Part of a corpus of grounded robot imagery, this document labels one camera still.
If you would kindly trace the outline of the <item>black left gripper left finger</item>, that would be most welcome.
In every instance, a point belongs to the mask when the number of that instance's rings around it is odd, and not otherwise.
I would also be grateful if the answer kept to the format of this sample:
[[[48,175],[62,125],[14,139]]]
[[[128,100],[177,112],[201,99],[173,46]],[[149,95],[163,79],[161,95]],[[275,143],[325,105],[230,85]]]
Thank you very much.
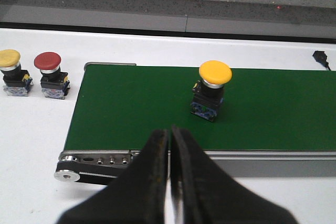
[[[164,223],[167,130],[155,130],[130,166],[105,189],[65,211],[58,223]]]

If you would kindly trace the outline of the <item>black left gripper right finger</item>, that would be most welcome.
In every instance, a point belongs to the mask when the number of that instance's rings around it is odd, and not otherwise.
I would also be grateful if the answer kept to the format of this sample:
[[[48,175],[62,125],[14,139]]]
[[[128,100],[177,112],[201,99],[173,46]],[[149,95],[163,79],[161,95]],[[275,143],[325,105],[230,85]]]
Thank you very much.
[[[184,223],[297,223],[294,216],[250,191],[205,154],[192,134],[172,127],[171,186]]]

